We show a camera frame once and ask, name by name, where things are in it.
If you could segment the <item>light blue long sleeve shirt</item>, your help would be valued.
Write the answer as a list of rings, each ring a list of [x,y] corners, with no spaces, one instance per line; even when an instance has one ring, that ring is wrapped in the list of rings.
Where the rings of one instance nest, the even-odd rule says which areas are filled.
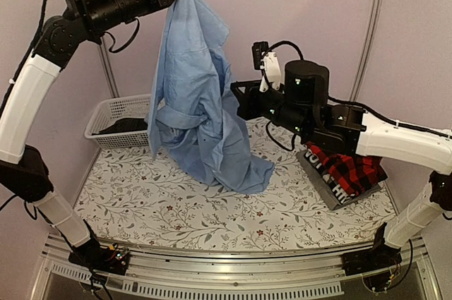
[[[255,156],[237,116],[231,66],[223,45],[229,28],[204,0],[168,9],[148,113],[152,153],[165,149],[188,175],[228,191],[261,193],[274,165]]]

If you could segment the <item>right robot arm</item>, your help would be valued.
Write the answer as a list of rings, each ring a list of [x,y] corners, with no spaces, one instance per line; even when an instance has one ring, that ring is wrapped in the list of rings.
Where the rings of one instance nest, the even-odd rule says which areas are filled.
[[[232,83],[245,120],[267,118],[322,150],[340,155],[387,157],[432,170],[423,191],[397,217],[383,224],[365,263],[379,269],[412,236],[451,210],[451,132],[404,124],[357,102],[329,97],[329,70],[312,61],[285,65],[285,82],[274,79]]]

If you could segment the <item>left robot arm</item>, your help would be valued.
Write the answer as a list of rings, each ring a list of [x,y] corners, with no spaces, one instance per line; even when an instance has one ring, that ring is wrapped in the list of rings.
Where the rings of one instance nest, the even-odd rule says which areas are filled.
[[[1,184],[32,203],[89,267],[105,261],[88,225],[49,180],[40,152],[27,144],[42,103],[78,46],[170,7],[176,0],[65,0],[60,16],[40,16],[37,31],[1,103]]]

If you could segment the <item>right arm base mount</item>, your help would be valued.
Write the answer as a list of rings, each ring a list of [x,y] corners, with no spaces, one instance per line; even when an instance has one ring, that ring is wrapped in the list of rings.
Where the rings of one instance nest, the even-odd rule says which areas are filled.
[[[353,251],[341,255],[342,269],[347,276],[358,275],[379,269],[395,267],[397,270],[402,262],[400,249],[391,248],[386,245],[384,239],[384,231],[386,228],[384,222],[375,233],[374,242],[371,248],[360,251]],[[363,279],[364,286],[372,292],[386,292],[390,289],[392,281],[396,277],[396,272],[388,270],[365,277]]]

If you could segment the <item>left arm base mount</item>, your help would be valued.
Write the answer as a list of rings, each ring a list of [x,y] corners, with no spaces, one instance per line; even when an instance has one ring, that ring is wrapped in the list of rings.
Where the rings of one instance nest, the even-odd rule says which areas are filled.
[[[94,271],[122,276],[126,274],[130,261],[127,250],[118,249],[116,245],[103,246],[94,234],[91,234],[89,240],[80,246],[72,245],[66,237],[64,239],[71,249],[70,263]]]

